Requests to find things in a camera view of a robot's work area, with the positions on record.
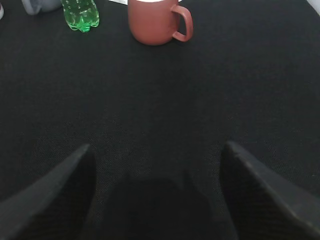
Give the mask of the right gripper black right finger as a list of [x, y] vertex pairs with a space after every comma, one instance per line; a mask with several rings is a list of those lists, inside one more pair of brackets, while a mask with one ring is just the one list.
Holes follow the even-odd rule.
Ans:
[[219, 181], [238, 239], [320, 238], [320, 199], [234, 141], [223, 146]]

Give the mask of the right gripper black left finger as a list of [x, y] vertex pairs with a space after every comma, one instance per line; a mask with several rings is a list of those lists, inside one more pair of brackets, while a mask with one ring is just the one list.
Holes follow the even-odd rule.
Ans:
[[2, 240], [76, 240], [96, 191], [90, 145], [75, 150], [45, 176], [0, 204]]

